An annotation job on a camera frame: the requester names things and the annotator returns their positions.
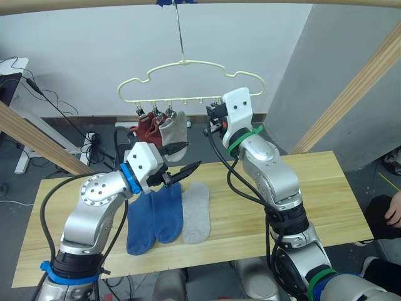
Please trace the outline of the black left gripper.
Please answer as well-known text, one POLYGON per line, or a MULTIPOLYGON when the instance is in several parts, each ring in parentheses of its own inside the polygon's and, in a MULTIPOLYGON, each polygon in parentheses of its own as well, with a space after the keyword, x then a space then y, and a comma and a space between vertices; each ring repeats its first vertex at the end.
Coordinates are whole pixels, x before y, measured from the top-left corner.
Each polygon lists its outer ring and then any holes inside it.
POLYGON ((165 184, 171 186, 181 180, 189 177, 202 163, 202 161, 193 162, 182 167, 178 172, 172 174, 167 172, 167 165, 164 162, 163 156, 175 154, 189 145, 189 142, 174 142, 157 148, 154 145, 150 146, 150 150, 156 160, 156 166, 152 167, 146 180, 148 186, 158 186, 165 184))

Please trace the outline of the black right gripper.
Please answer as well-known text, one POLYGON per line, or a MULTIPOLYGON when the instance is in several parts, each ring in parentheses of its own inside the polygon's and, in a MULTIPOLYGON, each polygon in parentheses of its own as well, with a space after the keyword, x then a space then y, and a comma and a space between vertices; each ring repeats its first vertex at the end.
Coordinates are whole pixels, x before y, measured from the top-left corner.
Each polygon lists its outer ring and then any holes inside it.
POLYGON ((211 104, 210 106, 206 107, 206 111, 208 116, 215 116, 215 117, 210 117, 209 121, 211 134, 219 132, 220 138, 223 138, 227 132, 226 104, 222 103, 216 106, 211 104))

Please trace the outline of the person's bare hand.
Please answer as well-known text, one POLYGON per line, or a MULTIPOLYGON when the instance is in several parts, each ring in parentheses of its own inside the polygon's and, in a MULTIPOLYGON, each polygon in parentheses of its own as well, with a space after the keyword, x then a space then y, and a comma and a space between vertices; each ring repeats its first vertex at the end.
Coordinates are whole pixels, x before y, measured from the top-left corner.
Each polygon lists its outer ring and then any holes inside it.
POLYGON ((401 192, 395 193, 391 199, 390 206, 385 213, 385 219, 389 226, 400 228, 401 218, 401 192))

